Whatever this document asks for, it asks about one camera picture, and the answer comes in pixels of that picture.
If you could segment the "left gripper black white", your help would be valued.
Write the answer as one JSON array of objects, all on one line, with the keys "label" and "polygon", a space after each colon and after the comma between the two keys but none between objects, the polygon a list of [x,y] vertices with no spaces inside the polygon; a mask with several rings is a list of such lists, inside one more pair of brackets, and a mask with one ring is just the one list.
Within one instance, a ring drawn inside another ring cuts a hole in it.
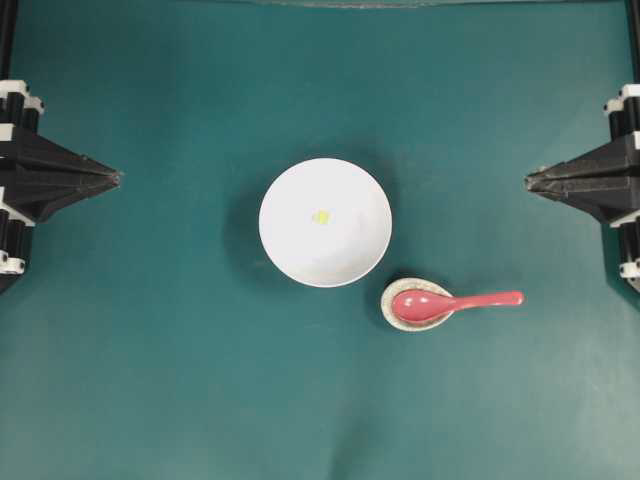
[{"label": "left gripper black white", "polygon": [[[120,185],[120,173],[36,134],[44,104],[24,80],[1,81],[1,274],[25,273],[36,224]],[[18,175],[22,167],[93,175]]]}]

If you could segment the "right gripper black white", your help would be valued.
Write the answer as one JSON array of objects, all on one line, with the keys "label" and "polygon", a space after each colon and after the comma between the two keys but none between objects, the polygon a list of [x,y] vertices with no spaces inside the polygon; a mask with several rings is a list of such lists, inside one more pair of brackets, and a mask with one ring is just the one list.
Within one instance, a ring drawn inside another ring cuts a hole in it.
[{"label": "right gripper black white", "polygon": [[[621,277],[639,276],[639,84],[626,84],[604,113],[611,142],[525,177],[529,192],[581,210],[617,232]],[[614,176],[620,181],[550,181]]]}]

